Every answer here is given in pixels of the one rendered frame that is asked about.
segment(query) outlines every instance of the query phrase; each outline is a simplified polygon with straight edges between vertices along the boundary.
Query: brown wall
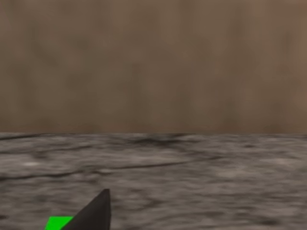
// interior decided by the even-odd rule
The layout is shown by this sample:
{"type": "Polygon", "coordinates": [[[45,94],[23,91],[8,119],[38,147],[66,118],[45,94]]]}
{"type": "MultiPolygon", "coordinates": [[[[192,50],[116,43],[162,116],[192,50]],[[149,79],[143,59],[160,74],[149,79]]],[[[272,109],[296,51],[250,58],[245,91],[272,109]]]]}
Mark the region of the brown wall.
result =
{"type": "Polygon", "coordinates": [[[3,0],[0,131],[307,131],[304,0],[3,0]]]}

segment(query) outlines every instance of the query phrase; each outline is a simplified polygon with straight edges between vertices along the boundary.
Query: green block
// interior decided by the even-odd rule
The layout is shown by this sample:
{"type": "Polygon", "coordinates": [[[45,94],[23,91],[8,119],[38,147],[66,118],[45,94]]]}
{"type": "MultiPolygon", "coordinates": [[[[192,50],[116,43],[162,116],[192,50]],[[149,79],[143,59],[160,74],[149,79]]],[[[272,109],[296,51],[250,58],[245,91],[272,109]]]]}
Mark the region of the green block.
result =
{"type": "Polygon", "coordinates": [[[49,217],[45,230],[61,230],[73,217],[49,217]]]}

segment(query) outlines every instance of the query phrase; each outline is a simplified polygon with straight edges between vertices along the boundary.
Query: wooden surface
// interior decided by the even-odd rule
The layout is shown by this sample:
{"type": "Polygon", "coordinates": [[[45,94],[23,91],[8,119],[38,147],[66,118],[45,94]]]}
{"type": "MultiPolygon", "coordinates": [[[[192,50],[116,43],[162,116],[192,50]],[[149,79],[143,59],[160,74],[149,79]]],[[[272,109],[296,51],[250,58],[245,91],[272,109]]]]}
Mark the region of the wooden surface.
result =
{"type": "Polygon", "coordinates": [[[42,230],[105,188],[112,230],[307,227],[303,135],[20,135],[0,135],[1,230],[42,230]]]}
{"type": "Polygon", "coordinates": [[[307,131],[306,1],[1,3],[1,131],[307,131]]]}

